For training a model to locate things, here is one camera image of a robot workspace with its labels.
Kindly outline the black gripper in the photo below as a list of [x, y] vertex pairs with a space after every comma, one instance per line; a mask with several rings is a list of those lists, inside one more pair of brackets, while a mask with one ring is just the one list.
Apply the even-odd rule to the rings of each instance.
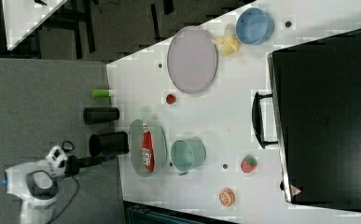
[[78, 175], [80, 170], [87, 167], [96, 166], [104, 162], [109, 162], [114, 159], [113, 156], [97, 156], [77, 158], [76, 156], [69, 156], [65, 165], [64, 175], [66, 177]]

